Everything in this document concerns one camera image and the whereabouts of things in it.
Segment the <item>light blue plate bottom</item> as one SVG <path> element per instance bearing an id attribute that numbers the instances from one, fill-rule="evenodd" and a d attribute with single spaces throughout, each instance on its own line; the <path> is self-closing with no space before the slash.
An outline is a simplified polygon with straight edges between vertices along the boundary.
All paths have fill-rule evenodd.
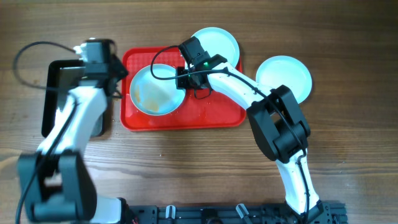
<path id="1" fill-rule="evenodd" d="M 278 55 L 261 63 L 256 72 L 260 84 L 278 88 L 290 88 L 298 103 L 304 102 L 312 90 L 312 76 L 308 68 L 296 58 Z"/>

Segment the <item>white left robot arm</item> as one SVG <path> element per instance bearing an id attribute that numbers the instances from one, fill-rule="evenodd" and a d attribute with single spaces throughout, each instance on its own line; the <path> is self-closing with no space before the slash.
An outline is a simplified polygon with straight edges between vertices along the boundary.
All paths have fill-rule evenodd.
<path id="1" fill-rule="evenodd" d="M 84 79 L 67 88 L 67 101 L 50 134 L 34 154 L 22 154 L 17 168 L 21 197 L 15 222 L 25 212 L 33 223 L 125 223 L 131 211 L 125 200 L 100 196 L 83 162 L 86 145 L 108 98 L 127 70 L 117 56 L 85 60 Z"/>

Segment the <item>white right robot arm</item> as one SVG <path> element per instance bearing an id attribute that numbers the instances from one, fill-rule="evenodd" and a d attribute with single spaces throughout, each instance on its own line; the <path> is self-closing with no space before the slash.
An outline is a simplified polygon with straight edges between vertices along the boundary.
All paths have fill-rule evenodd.
<path id="1" fill-rule="evenodd" d="M 194 68 L 178 67 L 175 78 L 178 88 L 209 89 L 245 109 L 258 148 L 277 164 L 288 207 L 302 222 L 321 214 L 307 164 L 311 130 L 299 107 L 312 90 L 312 77 L 301 61 L 271 57 L 252 80 L 216 55 Z"/>

